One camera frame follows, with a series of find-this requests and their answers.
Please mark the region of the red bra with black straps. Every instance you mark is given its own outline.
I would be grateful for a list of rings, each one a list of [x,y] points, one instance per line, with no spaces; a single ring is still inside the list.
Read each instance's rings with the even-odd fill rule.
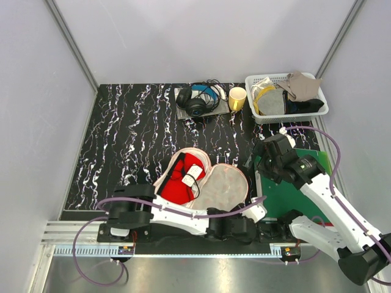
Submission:
[[[191,186],[188,186],[182,181],[189,169],[193,166],[198,166],[201,171],[197,176],[189,176]],[[168,169],[167,175],[163,176],[163,182],[158,187],[157,195],[176,204],[186,204],[199,196],[199,186],[197,181],[205,177],[205,169],[202,161],[190,153],[179,153],[174,160],[173,165]]]

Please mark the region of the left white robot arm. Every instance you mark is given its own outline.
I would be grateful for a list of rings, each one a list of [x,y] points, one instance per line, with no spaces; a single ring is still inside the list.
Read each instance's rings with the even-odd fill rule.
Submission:
[[[266,214],[261,204],[262,199],[257,198],[247,206],[237,205],[230,212],[216,208],[191,209],[156,195],[150,184],[136,184],[116,188],[114,197],[100,201],[98,207],[107,213],[109,237],[120,242],[152,224],[214,241],[235,238],[252,242],[257,235],[256,223]]]

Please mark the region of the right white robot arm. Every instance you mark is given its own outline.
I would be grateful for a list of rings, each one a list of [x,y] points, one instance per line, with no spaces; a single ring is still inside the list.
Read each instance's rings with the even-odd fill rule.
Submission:
[[[299,156],[291,136],[276,134],[259,140],[247,164],[276,184],[292,184],[335,228],[330,231],[291,211],[288,220],[277,227],[281,240],[296,238],[313,245],[334,259],[343,274],[359,286],[390,265],[390,234],[380,232],[360,215],[313,156]]]

